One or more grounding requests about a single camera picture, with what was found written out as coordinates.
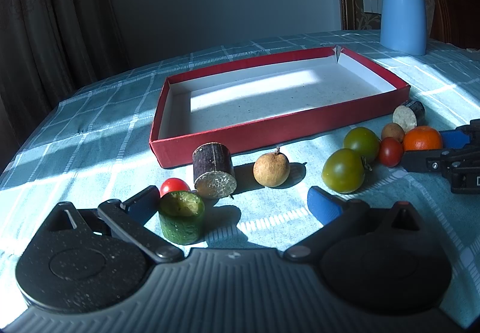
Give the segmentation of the orange tangerine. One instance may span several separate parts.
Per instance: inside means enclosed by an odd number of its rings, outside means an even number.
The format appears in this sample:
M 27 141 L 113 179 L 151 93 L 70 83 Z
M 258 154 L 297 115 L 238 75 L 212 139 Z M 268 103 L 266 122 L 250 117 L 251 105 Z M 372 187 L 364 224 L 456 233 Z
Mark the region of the orange tangerine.
M 437 150 L 443 147 L 441 134 L 430 126 L 417 126 L 403 137 L 403 150 Z

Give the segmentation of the small dark sugarcane piece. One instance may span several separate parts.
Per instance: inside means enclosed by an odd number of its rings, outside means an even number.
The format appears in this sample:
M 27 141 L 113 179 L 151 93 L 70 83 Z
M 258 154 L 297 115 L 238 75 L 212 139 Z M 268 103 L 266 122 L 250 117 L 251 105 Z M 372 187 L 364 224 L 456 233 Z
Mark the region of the small dark sugarcane piece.
M 425 107 L 418 100 L 409 100 L 393 112 L 392 122 L 398 124 L 404 133 L 425 125 Z

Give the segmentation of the green cucumber piece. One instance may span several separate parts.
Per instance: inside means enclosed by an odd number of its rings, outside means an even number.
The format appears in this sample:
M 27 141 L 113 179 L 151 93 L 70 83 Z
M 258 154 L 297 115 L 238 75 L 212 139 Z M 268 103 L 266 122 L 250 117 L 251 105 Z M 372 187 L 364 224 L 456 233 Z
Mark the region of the green cucumber piece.
M 163 236 L 174 244 L 196 244 L 203 236 L 204 212 L 203 200 L 195 193 L 168 192 L 158 207 Z

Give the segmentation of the cherry tomato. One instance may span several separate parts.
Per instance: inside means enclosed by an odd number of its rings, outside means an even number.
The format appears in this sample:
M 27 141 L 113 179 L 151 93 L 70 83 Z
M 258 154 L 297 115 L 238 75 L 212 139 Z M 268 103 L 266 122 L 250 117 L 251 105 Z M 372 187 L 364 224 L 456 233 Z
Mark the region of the cherry tomato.
M 389 168 L 400 164 L 404 154 L 404 147 L 402 143 L 392 137 L 386 137 L 380 142 L 378 160 L 379 162 Z
M 168 178 L 160 186 L 160 196 L 168 194 L 169 192 L 185 191 L 189 192 L 191 189 L 189 185 L 180 178 Z

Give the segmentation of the large green tomato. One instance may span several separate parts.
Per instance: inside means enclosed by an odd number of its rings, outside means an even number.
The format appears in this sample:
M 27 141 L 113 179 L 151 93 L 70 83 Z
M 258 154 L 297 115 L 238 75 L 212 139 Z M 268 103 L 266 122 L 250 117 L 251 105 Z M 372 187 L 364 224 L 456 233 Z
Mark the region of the large green tomato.
M 364 159 L 350 148 L 339 149 L 325 162 L 321 177 L 324 184 L 335 192 L 355 192 L 365 181 Z

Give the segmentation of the small brown longan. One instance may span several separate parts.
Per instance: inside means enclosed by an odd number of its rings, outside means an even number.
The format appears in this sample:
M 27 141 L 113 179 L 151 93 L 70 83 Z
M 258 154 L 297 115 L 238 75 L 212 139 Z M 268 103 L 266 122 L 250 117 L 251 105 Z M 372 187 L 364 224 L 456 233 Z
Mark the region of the small brown longan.
M 397 123 L 386 124 L 381 132 L 381 139 L 392 138 L 402 144 L 405 132 L 402 126 Z

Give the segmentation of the small green tomato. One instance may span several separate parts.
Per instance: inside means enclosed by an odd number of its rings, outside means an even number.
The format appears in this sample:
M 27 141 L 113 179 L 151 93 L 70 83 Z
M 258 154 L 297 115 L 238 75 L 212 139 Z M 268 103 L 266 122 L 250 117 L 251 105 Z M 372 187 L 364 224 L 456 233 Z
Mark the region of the small green tomato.
M 346 134 L 343 139 L 343 147 L 356 151 L 370 164 L 377 158 L 380 140 L 373 131 L 358 126 Z

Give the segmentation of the large tan longan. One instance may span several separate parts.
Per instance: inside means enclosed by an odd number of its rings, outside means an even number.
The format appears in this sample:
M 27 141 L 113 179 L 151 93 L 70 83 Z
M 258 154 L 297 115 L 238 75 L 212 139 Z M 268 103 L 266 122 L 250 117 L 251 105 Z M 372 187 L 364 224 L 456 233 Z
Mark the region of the large tan longan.
M 290 175 L 290 162 L 279 147 L 273 152 L 260 156 L 253 165 L 253 176 L 257 183 L 267 187 L 277 187 L 287 181 Z

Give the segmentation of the teal plaid tablecloth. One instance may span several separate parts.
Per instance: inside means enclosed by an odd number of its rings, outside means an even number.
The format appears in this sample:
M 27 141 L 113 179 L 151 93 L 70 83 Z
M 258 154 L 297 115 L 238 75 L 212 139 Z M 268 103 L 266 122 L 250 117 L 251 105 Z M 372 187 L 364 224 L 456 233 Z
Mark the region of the teal plaid tablecloth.
M 130 70 L 80 89 L 31 134 L 1 174 L 1 324 L 26 309 L 15 268 L 47 214 L 60 201 L 90 209 L 109 198 L 131 197 L 176 177 L 191 183 L 190 166 L 160 167 L 148 140 L 164 80 L 173 74 L 249 56 L 341 45 L 383 65 L 425 106 L 429 126 L 443 131 L 479 117 L 479 55 L 430 41 L 423 56 L 380 45 L 376 30 L 343 30 L 221 45 Z M 307 208 L 310 186 L 321 186 L 327 157 L 340 148 L 345 129 L 282 146 L 292 174 L 282 189 L 251 177 L 257 153 L 233 158 L 238 193 L 218 201 L 208 229 L 214 248 L 286 249 L 316 231 Z M 443 307 L 462 326 L 479 317 L 479 197 L 456 195 L 439 174 L 411 174 L 376 166 L 358 196 L 371 205 L 410 201 L 430 223 L 453 265 Z

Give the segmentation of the large purple sugarcane piece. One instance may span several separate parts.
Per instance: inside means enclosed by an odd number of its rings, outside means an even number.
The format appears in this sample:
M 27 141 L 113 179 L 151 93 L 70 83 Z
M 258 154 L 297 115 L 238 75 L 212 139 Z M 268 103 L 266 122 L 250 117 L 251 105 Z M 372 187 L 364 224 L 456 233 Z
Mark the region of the large purple sugarcane piece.
M 217 142 L 202 144 L 192 154 L 193 184 L 200 196 L 220 199 L 237 188 L 230 151 Z

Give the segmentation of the dark wooden chair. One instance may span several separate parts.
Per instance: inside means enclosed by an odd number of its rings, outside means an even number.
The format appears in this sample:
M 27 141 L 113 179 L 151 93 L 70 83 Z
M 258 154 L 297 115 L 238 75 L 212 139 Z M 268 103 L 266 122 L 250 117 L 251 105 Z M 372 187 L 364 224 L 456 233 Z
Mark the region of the dark wooden chair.
M 431 39 L 479 49 L 479 0 L 434 0 Z

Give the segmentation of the blue electric kettle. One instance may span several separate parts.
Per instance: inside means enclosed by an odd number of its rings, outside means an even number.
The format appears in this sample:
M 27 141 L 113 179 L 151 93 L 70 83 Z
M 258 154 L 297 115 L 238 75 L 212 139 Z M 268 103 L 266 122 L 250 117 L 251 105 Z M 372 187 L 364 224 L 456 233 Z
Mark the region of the blue electric kettle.
M 383 0 L 380 44 L 410 55 L 425 55 L 425 0 Z

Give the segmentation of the red cardboard tray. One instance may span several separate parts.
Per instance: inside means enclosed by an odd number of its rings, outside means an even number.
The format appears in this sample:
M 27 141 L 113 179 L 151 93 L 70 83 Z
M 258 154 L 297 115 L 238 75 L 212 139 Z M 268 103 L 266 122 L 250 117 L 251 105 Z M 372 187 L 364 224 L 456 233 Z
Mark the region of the red cardboard tray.
M 202 144 L 236 154 L 390 114 L 409 92 L 389 69 L 338 45 L 224 62 L 165 79 L 149 144 L 173 168 Z

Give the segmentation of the grey patterned curtain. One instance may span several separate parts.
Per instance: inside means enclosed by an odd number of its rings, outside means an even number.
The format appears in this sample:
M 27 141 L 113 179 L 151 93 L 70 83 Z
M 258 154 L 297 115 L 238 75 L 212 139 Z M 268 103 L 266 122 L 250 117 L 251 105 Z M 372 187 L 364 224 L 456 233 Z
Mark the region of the grey patterned curtain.
M 111 0 L 1 0 L 1 166 L 60 101 L 129 67 Z

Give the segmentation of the white wall switch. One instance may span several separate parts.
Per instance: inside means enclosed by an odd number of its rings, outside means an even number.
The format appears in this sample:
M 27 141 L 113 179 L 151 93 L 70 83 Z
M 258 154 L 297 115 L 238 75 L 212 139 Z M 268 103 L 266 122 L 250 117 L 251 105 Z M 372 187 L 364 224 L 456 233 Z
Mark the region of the white wall switch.
M 383 0 L 363 0 L 363 11 L 366 14 L 381 14 L 383 11 Z

